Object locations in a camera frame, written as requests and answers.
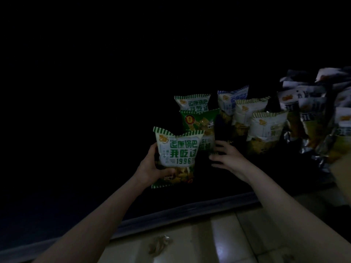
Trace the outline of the person's left hand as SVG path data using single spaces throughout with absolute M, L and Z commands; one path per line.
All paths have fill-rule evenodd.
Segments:
M 138 186 L 142 189 L 146 189 L 160 179 L 158 178 L 159 169 L 157 169 L 154 159 L 157 148 L 157 143 L 150 146 L 147 155 L 141 161 L 135 174 L 133 175 L 133 178 L 136 179 Z

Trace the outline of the person's right hand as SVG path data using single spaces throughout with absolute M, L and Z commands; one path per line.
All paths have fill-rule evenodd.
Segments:
M 251 177 L 252 171 L 255 169 L 255 167 L 236 148 L 233 148 L 232 168 L 233 169 L 226 169 L 226 170 L 233 173 L 237 178 L 246 182 L 247 184 L 249 184 L 249 185 L 251 184 L 250 177 Z

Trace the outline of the green striped white snack packet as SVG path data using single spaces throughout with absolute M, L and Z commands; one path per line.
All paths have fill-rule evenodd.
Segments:
M 194 94 L 188 96 L 174 96 L 180 110 L 190 110 L 197 113 L 208 111 L 211 94 Z
M 194 181 L 195 158 L 200 148 L 204 130 L 189 131 L 176 136 L 170 131 L 154 127 L 153 132 L 159 152 L 159 166 L 175 169 L 175 173 L 156 181 L 151 188 L 161 188 Z

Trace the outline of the person's left forearm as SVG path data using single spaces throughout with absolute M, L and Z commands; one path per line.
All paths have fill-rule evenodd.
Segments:
M 128 208 L 152 183 L 134 174 L 32 263 L 97 263 Z

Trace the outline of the person's right forearm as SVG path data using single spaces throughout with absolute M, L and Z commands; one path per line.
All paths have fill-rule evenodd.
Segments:
M 351 263 L 351 243 L 254 165 L 235 172 L 248 183 L 301 263 Z

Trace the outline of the dark purple snack packet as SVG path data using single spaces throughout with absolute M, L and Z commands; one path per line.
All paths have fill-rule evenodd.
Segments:
M 216 121 L 214 122 L 214 133 L 215 142 L 224 141 L 231 147 L 235 147 L 230 138 L 231 126 L 224 121 L 220 114 L 216 116 Z

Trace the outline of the dark green snack packet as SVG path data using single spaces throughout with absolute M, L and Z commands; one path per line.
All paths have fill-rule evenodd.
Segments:
M 215 146 L 215 122 L 220 109 L 197 112 L 193 110 L 180 110 L 182 117 L 182 128 L 184 132 L 204 131 L 200 141 L 199 151 L 214 153 Z

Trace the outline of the olive striped white snack packet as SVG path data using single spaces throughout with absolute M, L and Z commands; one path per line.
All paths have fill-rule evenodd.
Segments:
M 246 139 L 246 154 L 248 156 L 266 154 L 274 148 L 280 140 L 287 116 L 287 111 L 253 112 Z
M 251 124 L 252 114 L 254 112 L 265 111 L 270 98 L 270 96 L 267 96 L 264 98 L 252 98 L 248 100 L 235 101 L 235 111 L 231 124 L 232 139 L 244 137 L 247 135 Z

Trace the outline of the blue striped white snack packet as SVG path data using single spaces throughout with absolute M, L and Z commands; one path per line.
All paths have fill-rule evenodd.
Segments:
M 220 115 L 226 124 L 230 124 L 235 112 L 236 100 L 245 100 L 248 95 L 249 85 L 234 91 L 217 91 Z

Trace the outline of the crumpled wrapper scrap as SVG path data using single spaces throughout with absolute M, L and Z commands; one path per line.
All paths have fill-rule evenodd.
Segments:
M 154 237 L 148 245 L 148 254 L 157 257 L 173 242 L 173 239 L 167 235 Z

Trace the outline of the pile of white yellow packets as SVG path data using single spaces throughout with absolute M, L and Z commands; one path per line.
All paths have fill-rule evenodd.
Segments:
M 288 112 L 285 141 L 299 141 L 300 154 L 326 171 L 351 152 L 351 66 L 321 68 L 315 77 L 289 69 L 280 82 L 278 101 Z

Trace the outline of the brown cardboard box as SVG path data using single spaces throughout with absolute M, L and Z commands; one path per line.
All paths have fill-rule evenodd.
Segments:
M 332 163 L 330 171 L 345 201 L 351 207 L 351 151 Z

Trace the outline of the grey shelf edge rail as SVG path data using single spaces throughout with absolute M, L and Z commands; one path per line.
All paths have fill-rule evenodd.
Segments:
M 258 203 L 254 192 L 228 196 L 221 199 L 196 202 L 145 216 L 122 221 L 111 240 L 153 230 L 193 217 L 214 214 Z M 15 248 L 0 250 L 0 263 L 21 263 L 35 259 L 59 238 L 48 239 Z

